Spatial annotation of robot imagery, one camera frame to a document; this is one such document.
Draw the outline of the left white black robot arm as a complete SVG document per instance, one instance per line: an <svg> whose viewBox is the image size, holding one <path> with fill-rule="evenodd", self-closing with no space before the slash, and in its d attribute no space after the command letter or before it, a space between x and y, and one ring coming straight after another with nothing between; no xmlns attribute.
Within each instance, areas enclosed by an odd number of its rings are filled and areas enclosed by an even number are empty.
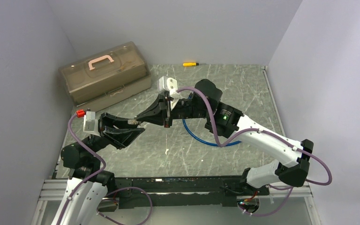
<svg viewBox="0 0 360 225"><path fill-rule="evenodd" d="M67 128L75 142L63 147L60 153L63 166L70 171L52 224L85 225L103 200L122 191L129 195L133 189L130 184L116 182L114 173L105 170L106 162L97 152L108 145L123 149L145 129L135 120L108 113L97 119L90 110L76 111Z"/></svg>

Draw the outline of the small black cable lock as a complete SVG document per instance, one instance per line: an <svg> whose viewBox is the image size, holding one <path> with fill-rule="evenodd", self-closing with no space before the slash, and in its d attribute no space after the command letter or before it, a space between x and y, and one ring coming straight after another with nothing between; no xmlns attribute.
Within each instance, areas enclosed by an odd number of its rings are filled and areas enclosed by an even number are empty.
<svg viewBox="0 0 360 225"><path fill-rule="evenodd" d="M134 119L127 120L127 123L129 125L136 125L136 126L139 125L139 122L137 120L134 120Z"/></svg>

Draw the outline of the blue cable lock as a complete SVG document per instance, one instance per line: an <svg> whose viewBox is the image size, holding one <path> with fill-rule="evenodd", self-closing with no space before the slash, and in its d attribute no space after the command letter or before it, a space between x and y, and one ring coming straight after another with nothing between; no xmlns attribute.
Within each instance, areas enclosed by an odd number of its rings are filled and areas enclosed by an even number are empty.
<svg viewBox="0 0 360 225"><path fill-rule="evenodd" d="M206 144L206 145L208 145L208 146L218 147L217 143L208 142L208 141L202 140L201 138L197 137L197 136L188 128L185 119L182 120L182 123L183 123L183 126L184 126L185 130L191 135L192 138L194 138L194 139L197 140L198 142L203 143L203 144ZM240 143L241 143L241 141L230 142L230 143L228 143L228 144L226 145L226 147L238 145L238 144L240 144Z"/></svg>

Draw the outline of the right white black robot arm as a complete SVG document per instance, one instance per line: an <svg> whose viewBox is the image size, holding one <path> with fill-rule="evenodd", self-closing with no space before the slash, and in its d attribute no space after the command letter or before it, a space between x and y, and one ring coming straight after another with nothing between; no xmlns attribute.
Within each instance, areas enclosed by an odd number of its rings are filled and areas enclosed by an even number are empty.
<svg viewBox="0 0 360 225"><path fill-rule="evenodd" d="M309 156L313 143L287 139L250 119L242 111L222 103L222 91L208 79L192 87L178 88L175 79L163 76L158 81L160 94L156 100L135 119L169 128L173 120L205 118L205 128L232 141L249 144L274 158L274 161L257 168L247 168L240 179L240 190L250 195L265 185L282 182L291 187L301 187L307 179Z"/></svg>

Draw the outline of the aluminium frame rail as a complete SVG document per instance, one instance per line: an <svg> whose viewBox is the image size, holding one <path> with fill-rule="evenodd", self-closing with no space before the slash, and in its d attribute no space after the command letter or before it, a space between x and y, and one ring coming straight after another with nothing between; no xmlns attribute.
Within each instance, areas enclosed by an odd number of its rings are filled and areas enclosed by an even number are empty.
<svg viewBox="0 0 360 225"><path fill-rule="evenodd" d="M64 179L45 180L37 205L37 207L40 209L40 212L36 213L32 220L34 225L39 225L42 223L43 211L49 201L62 201L66 186L67 180ZM273 202L277 198L282 198L284 202L287 202L287 200L291 197L304 198L311 223L314 225L319 225L321 223L315 208L310 184L308 182L305 182L301 187L291 187L282 182L271 183L265 186L267 186L270 191L268 196L260 196L258 199L252 201L249 199L243 200L242 202L238 202L236 207L239 207L243 213L252 217L262 217L263 214L258 211L258 207L261 205L263 200L269 199L271 202ZM115 209L119 209L119 207L114 206L112 211ZM98 212L94 212L92 217L94 215L102 216L103 214L104 211L99 204Z"/></svg>

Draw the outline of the yellow handled screwdriver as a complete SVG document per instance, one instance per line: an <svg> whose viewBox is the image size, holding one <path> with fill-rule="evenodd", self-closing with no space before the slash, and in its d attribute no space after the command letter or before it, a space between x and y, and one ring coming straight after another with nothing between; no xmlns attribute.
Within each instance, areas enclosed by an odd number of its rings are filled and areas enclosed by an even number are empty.
<svg viewBox="0 0 360 225"><path fill-rule="evenodd" d="M195 67L195 66L198 66L199 63L197 63L197 62L186 62L186 63L183 63L182 65L183 65L183 67Z"/></svg>

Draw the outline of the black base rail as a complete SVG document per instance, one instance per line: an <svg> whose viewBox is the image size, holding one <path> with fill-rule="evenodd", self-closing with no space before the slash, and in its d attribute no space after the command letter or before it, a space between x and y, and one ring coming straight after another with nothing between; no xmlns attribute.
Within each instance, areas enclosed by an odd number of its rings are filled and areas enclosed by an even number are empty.
<svg viewBox="0 0 360 225"><path fill-rule="evenodd" d="M135 207L220 205L236 207L238 202L270 194L263 186L254 189L241 181L240 176L187 177L117 177L118 193L109 190L100 206L103 211Z"/></svg>

